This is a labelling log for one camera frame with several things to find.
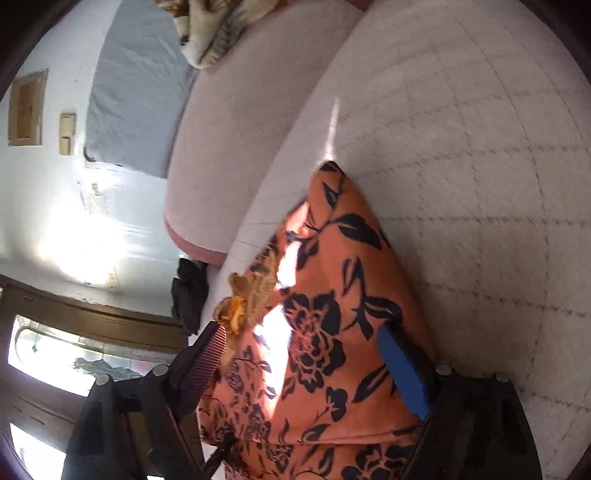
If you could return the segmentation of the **pink quilted bed cover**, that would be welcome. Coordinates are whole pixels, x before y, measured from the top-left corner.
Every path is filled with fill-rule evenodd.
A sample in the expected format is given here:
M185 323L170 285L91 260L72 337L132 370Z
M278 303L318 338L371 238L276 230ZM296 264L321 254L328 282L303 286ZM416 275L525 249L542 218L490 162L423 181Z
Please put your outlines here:
M517 1L377 1L308 98L222 268L334 158L444 359L516 384L543 476L590 443L590 85Z

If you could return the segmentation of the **orange black floral garment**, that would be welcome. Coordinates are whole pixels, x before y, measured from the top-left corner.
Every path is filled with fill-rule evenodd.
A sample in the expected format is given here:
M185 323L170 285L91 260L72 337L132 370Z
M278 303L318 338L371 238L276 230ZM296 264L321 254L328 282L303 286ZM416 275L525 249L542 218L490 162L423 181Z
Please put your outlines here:
M365 198L334 162L280 223L214 320L228 347L198 407L231 440L229 479L399 479L423 426L378 346L403 326L435 351L406 274Z

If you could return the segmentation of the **grey pillow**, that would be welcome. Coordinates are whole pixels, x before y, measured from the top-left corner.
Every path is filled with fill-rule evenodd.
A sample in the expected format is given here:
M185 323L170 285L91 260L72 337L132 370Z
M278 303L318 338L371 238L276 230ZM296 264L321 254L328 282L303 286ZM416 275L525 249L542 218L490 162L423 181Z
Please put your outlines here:
M166 177L195 76L172 17L152 1L123 1L95 69L85 159Z

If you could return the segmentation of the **beige brown floral blanket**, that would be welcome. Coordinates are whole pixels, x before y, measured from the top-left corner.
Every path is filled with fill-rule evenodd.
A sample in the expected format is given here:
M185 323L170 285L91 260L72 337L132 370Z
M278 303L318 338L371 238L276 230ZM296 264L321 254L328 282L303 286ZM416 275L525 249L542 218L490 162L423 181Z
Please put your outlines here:
M198 70L217 63L249 27L287 4L279 0L155 1L172 17L180 51Z

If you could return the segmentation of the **wooden stained glass door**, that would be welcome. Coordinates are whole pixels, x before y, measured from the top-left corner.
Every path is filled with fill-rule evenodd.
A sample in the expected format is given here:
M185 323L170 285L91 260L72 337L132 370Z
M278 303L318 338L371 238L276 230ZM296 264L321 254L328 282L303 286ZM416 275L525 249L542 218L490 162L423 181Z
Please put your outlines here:
M95 379L146 374L185 345L171 318L1 279L1 476L58 479Z

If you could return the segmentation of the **wooden framed wall recess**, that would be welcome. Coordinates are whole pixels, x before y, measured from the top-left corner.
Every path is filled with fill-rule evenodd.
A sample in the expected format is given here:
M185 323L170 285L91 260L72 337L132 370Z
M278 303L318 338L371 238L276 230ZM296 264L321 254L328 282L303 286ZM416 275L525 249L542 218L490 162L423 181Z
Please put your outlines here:
M16 78L11 85L8 145L42 144L42 116L47 70Z

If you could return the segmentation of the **beige wall switch plates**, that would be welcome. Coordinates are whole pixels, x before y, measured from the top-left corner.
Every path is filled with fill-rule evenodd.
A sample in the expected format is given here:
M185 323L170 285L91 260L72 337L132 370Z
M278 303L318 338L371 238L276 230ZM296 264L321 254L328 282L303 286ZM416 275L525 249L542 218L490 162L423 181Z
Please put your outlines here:
M76 114L62 113L59 118L58 151L61 156L72 156L76 134Z

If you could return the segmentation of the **black clothing pile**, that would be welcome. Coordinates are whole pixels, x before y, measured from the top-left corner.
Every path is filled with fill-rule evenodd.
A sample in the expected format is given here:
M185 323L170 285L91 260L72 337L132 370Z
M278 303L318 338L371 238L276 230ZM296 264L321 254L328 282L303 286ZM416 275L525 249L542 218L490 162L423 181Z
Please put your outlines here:
M171 316L178 320L186 336L197 334L201 313L209 293L207 263L180 258L171 284Z

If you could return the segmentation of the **pink quilted bolster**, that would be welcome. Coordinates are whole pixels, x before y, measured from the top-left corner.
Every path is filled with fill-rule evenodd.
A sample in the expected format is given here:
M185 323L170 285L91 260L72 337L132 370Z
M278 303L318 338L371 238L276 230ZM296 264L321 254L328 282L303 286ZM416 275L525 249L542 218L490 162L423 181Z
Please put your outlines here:
M163 213L189 258L224 263L284 138L362 15L348 1L290 2L198 74L172 149Z

